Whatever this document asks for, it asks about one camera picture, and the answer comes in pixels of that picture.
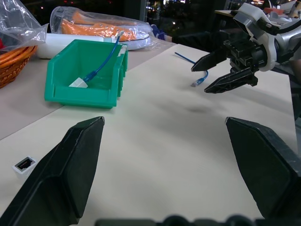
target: clear plastic bag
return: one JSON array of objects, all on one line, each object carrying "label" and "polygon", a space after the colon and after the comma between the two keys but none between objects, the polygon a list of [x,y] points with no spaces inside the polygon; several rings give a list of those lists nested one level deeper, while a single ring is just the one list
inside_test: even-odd
[{"label": "clear plastic bag", "polygon": [[128,49],[139,49],[154,44],[148,23],[121,16],[84,12],[74,7],[56,7],[50,17],[52,33],[116,37],[124,31],[120,42]]},{"label": "clear plastic bag", "polygon": [[20,0],[0,0],[0,51],[45,43],[41,26]]}]

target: table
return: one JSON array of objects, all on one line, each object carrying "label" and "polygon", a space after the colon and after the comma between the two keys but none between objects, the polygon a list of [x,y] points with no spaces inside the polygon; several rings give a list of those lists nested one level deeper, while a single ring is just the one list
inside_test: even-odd
[{"label": "table", "polygon": [[176,45],[127,73],[116,108],[64,106],[1,140],[0,211],[21,186],[10,169],[15,162],[26,155],[41,159],[69,127],[104,116],[98,166],[79,225],[92,226],[98,218],[159,221],[170,214],[189,220],[224,220],[233,213],[259,218],[224,120],[233,116],[268,126],[296,151],[288,77],[258,72],[258,86],[206,94],[204,87],[229,71],[229,61],[193,88],[202,74],[190,72],[191,63],[174,52],[194,61],[206,54]]},{"label": "table", "polygon": [[[130,51],[128,69],[174,45],[160,40],[156,42],[154,48]],[[0,140],[61,107],[44,100],[47,64],[48,60],[32,57],[17,79],[0,89]]]}]

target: blue network cable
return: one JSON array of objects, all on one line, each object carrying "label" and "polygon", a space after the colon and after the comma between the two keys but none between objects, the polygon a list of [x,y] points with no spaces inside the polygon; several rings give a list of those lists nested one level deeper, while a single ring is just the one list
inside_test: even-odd
[{"label": "blue network cable", "polygon": [[[179,54],[179,53],[177,53],[177,52],[175,52],[175,54],[178,55],[178,56],[180,56],[180,57],[182,57],[183,59],[189,61],[189,62],[192,63],[192,64],[195,64],[195,63],[196,63],[196,62],[194,62],[194,61],[188,59],[187,57],[184,57],[183,55],[181,55],[181,54]],[[206,71],[206,75],[204,76],[204,78],[200,78],[200,79],[196,80],[195,82],[192,83],[191,86],[192,86],[192,87],[196,87],[196,86],[199,86],[200,84],[202,84],[203,81],[205,81],[205,79],[208,77],[208,74],[209,74],[209,72]]]},{"label": "blue network cable", "polygon": [[118,42],[119,42],[119,39],[121,37],[121,35],[123,34],[124,31],[121,31],[119,34],[118,34],[118,38],[116,40],[116,43],[111,51],[111,53],[108,55],[108,57],[106,58],[106,60],[102,63],[102,65],[100,65],[99,68],[97,68],[95,71],[92,71],[90,72],[88,75],[86,75],[86,77],[84,78],[84,82],[88,82],[90,80],[92,80],[96,75],[97,73],[108,63],[108,61],[111,59],[113,53],[115,52],[115,49],[118,45]]}]

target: white ethernet adapter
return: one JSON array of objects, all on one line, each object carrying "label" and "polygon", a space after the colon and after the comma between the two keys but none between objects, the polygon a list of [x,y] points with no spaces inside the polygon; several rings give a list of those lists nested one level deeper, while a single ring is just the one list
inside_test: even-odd
[{"label": "white ethernet adapter", "polygon": [[29,177],[36,165],[37,161],[34,158],[27,156],[25,159],[12,166],[12,168],[17,177],[24,182]]}]

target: green storage bin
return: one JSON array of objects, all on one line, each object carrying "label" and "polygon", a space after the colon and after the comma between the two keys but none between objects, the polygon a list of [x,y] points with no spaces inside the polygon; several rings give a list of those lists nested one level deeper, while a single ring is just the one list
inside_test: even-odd
[{"label": "green storage bin", "polygon": [[108,63],[87,83],[88,88],[69,87],[78,77],[96,70],[115,43],[74,40],[48,63],[45,100],[63,105],[112,108],[117,105],[127,70],[127,51],[118,44]]}]

